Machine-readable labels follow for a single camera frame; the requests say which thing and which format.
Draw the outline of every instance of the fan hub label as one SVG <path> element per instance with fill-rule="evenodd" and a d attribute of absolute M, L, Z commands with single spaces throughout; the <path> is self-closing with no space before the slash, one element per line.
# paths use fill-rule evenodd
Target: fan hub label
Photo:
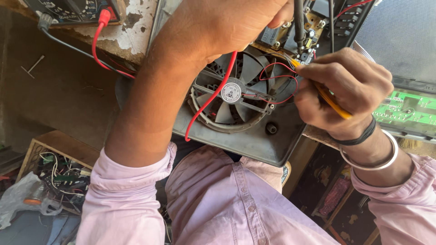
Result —
<path fill-rule="evenodd" d="M 228 103 L 236 102 L 241 97 L 241 87 L 234 83 L 229 82 L 221 90 L 221 98 Z"/>

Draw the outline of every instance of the circuit board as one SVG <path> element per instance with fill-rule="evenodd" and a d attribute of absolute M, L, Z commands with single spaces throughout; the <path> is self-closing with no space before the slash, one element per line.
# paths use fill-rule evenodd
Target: circuit board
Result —
<path fill-rule="evenodd" d="M 434 95 L 395 89 L 372 113 L 377 122 L 411 126 L 436 125 Z"/>

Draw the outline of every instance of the cooling fan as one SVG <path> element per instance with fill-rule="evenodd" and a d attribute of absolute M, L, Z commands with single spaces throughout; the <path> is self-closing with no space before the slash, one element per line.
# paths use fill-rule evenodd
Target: cooling fan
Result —
<path fill-rule="evenodd" d="M 216 91 L 226 73 L 230 57 L 231 54 L 225 54 L 216 59 L 193 82 L 190 105 L 194 112 Z M 238 53 L 227 83 L 200 114 L 201 121 L 214 130 L 234 133 L 252 127 L 265 115 L 271 114 L 275 105 L 268 101 L 276 99 L 278 85 L 283 85 L 288 77 L 278 78 L 276 83 L 276 79 L 272 78 L 274 72 L 282 70 L 276 66 L 268 67 L 260 77 L 261 71 L 275 62 L 275 58 L 270 59 L 271 62 L 259 50 L 250 46 Z"/>

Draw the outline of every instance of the plastic bag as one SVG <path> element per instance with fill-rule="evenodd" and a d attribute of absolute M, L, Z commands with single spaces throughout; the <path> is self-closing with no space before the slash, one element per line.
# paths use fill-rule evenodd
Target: plastic bag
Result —
<path fill-rule="evenodd" d="M 15 216 L 17 211 L 40 211 L 43 215 L 58 215 L 62 211 L 61 203 L 50 200 L 47 197 L 44 197 L 40 205 L 23 203 L 33 184 L 37 181 L 41 180 L 33 172 L 30 172 L 4 192 L 0 200 L 0 230 L 10 226 L 10 220 Z"/>

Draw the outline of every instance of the hand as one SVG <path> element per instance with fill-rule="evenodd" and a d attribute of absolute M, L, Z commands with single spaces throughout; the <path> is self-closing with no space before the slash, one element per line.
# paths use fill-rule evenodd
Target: hand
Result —
<path fill-rule="evenodd" d="M 351 48 L 299 66 L 296 72 L 304 77 L 295 96 L 301 119 L 325 129 L 337 140 L 359 138 L 371 123 L 371 113 L 394 88 L 389 71 Z M 353 117 L 344 120 L 328 104 L 320 103 L 310 80 L 325 84 L 336 96 L 338 104 Z"/>
<path fill-rule="evenodd" d="M 293 0 L 184 0 L 153 44 L 212 62 L 244 50 L 265 26 L 277 28 L 292 16 Z"/>

